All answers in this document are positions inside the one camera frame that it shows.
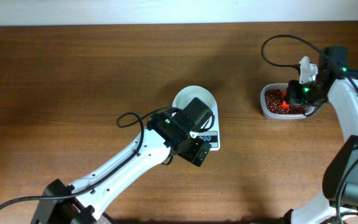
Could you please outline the red plastic measuring scoop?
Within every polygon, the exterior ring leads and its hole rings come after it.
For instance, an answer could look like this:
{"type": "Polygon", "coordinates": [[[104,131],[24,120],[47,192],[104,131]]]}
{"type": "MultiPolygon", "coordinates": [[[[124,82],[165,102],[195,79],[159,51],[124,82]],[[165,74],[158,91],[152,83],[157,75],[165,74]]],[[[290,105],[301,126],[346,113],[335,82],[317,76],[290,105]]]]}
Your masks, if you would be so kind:
{"type": "Polygon", "coordinates": [[[286,91],[281,91],[281,93],[282,93],[282,108],[288,110],[290,108],[290,105],[285,100],[287,93],[286,91]]]}

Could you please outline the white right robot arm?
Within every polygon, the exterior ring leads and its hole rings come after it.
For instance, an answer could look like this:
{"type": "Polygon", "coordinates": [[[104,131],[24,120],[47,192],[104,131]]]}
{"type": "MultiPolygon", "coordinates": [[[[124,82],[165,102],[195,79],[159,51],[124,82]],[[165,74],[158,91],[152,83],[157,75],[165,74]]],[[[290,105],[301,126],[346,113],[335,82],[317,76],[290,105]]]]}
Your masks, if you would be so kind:
{"type": "Polygon", "coordinates": [[[288,83],[289,105],[317,112],[330,103],[339,120],[344,145],[323,176],[322,192],[288,213],[289,223],[343,223],[358,216],[358,70],[347,66],[347,48],[320,51],[319,63],[304,56],[297,65],[300,77],[288,83]]]}

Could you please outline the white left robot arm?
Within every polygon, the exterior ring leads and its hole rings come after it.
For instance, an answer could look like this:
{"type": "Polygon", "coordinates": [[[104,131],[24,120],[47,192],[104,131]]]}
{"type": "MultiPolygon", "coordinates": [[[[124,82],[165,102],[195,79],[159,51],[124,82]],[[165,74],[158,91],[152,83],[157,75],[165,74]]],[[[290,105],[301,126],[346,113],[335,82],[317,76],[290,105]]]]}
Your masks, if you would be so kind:
{"type": "Polygon", "coordinates": [[[91,216],[98,220],[120,193],[169,157],[179,156],[201,166],[211,145],[198,135],[213,120],[212,110],[199,98],[193,98],[183,109],[154,112],[126,148],[92,173],[72,182],[76,201],[90,208],[91,216]]]}

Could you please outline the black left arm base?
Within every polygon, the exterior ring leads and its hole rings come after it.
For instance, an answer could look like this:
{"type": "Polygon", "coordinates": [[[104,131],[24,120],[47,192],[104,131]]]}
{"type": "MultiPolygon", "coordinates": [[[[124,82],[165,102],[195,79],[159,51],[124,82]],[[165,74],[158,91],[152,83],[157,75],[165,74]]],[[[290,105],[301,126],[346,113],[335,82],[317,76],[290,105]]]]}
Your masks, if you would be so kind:
{"type": "MultiPolygon", "coordinates": [[[[67,196],[73,187],[65,186],[56,179],[44,189],[42,196],[67,196]]],[[[31,224],[96,224],[92,216],[94,208],[80,205],[76,198],[41,200],[30,221],[31,224]]]]}

